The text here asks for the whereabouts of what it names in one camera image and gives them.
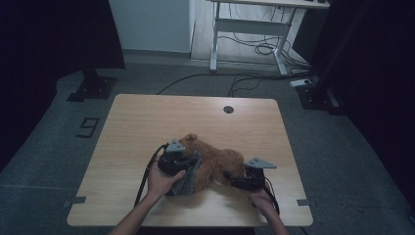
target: brown teddy bear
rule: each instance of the brown teddy bear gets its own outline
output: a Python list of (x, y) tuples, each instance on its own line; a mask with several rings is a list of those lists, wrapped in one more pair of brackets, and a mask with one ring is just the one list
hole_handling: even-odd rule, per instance
[(245, 176), (244, 157), (241, 153), (231, 149), (216, 149), (192, 133), (180, 139), (179, 142), (185, 147), (184, 158), (194, 155), (195, 152), (202, 155), (202, 161), (195, 173), (195, 192), (206, 189), (211, 179), (216, 183), (230, 185), (230, 181), (223, 175), (224, 171), (237, 177)]

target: tabletop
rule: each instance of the tabletop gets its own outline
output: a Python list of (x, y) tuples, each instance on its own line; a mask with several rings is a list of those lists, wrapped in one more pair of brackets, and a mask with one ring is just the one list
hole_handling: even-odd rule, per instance
[(328, 9), (330, 4), (325, 1), (319, 3), (317, 0), (312, 2), (305, 0), (208, 0), (210, 2), (218, 3), (236, 3), (236, 4), (251, 4), (251, 5), (266, 5), (266, 6), (279, 6), (279, 7), (293, 7), (293, 8), (305, 8), (305, 9)]
[[(232, 107), (233, 113), (224, 112)], [(117, 95), (73, 204), (72, 226), (112, 226), (133, 208), (152, 154), (188, 133), (218, 149), (234, 149), (246, 161), (259, 157), (287, 226), (312, 223), (293, 151), (278, 104), (271, 99)], [(263, 226), (241, 191), (211, 183), (191, 196), (163, 197), (143, 226)]]

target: white wall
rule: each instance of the white wall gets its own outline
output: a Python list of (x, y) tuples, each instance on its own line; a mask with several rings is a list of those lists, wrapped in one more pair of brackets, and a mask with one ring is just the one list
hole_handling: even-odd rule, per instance
[(190, 53), (195, 0), (110, 0), (122, 49)]

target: table leg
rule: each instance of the table leg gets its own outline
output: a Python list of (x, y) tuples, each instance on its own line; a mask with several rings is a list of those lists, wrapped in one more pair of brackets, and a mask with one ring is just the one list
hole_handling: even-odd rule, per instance
[(293, 8), (290, 14), (290, 18), (286, 22), (286, 27), (284, 29), (283, 37), (281, 38), (280, 42), (278, 43), (277, 50), (274, 51), (274, 57), (277, 61), (278, 69), (280, 70), (281, 75), (288, 75), (286, 67), (284, 65), (284, 58), (282, 57), (282, 51), (284, 49), (284, 44), (287, 41), (288, 33), (290, 32), (290, 28), (293, 22), (294, 15), (296, 14), (296, 9)]
[(216, 71), (216, 63), (217, 63), (217, 22), (219, 21), (219, 10), (220, 10), (220, 3), (217, 3), (216, 16), (214, 17), (214, 27), (213, 27), (213, 44), (211, 45), (211, 52), (210, 52), (210, 70), (211, 71)]

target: forearm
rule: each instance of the forearm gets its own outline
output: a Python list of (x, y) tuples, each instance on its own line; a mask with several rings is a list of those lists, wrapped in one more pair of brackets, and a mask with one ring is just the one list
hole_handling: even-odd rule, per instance
[(271, 227), (271, 231), (273, 235), (288, 235), (289, 234), (283, 221), (281, 221), (281, 218), (278, 215), (277, 211), (275, 211), (273, 208), (272, 210), (265, 211), (264, 216), (269, 226)]
[(116, 234), (136, 234), (144, 218), (150, 209), (157, 203), (160, 197), (146, 195), (141, 202), (111, 231), (111, 235)]

